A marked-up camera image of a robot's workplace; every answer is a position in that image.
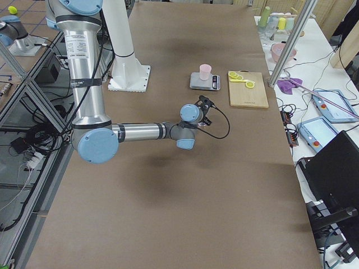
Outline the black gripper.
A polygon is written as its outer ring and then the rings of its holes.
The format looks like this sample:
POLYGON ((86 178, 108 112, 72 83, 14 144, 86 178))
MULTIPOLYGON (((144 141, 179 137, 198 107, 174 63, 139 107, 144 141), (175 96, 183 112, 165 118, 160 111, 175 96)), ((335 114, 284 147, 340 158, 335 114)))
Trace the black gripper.
POLYGON ((204 118, 202 122, 206 126, 210 126, 212 124, 212 121, 206 117, 208 111, 210 108, 216 108, 215 104, 206 96, 200 95, 198 101, 195 103, 197 107, 202 111, 202 117, 204 118))

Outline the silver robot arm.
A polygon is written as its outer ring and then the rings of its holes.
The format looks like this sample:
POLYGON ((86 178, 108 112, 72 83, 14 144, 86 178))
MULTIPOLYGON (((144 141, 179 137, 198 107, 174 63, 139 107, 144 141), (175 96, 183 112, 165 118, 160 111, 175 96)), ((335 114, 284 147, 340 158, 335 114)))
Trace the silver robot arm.
POLYGON ((97 39, 101 29, 108 31, 114 53, 110 89, 144 92, 150 75, 150 67, 135 56, 124 1, 47 1, 46 7, 48 25, 65 36, 75 101, 71 141, 83 160, 107 162, 128 141, 168 138, 181 149, 193 148, 198 125, 209 124, 206 115, 214 106, 205 96, 184 105, 178 123, 114 124, 105 112, 100 70, 103 47, 97 39))

